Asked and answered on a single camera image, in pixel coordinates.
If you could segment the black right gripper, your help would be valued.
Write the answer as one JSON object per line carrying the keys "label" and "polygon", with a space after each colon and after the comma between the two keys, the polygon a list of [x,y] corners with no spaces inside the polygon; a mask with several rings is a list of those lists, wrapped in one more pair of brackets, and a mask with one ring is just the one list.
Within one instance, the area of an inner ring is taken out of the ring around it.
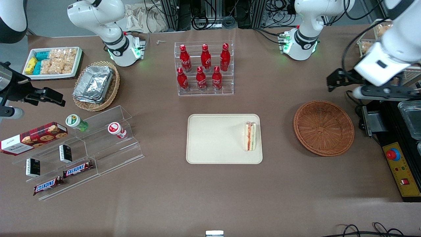
{"label": "black right gripper", "polygon": [[2,119],[20,119],[24,116],[23,109],[9,106],[8,101],[23,101],[33,106],[38,106],[40,102],[52,103],[61,107],[66,104],[65,100],[55,101],[53,99],[63,99],[63,95],[48,87],[37,89],[29,81],[19,84],[12,80],[8,86],[1,90],[0,117]]}

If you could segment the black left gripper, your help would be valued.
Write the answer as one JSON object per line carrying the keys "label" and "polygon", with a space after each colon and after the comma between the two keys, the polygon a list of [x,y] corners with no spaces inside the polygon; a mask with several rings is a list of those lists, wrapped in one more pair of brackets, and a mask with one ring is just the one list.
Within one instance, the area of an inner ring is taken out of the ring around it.
{"label": "black left gripper", "polygon": [[[329,92],[338,87],[346,87],[349,83],[362,83],[362,76],[355,69],[345,71],[338,68],[334,73],[335,76],[327,77]],[[417,77],[409,80],[406,74],[397,74],[379,87],[365,81],[352,90],[352,96],[361,100],[420,100],[420,88],[415,86],[416,79]]]}

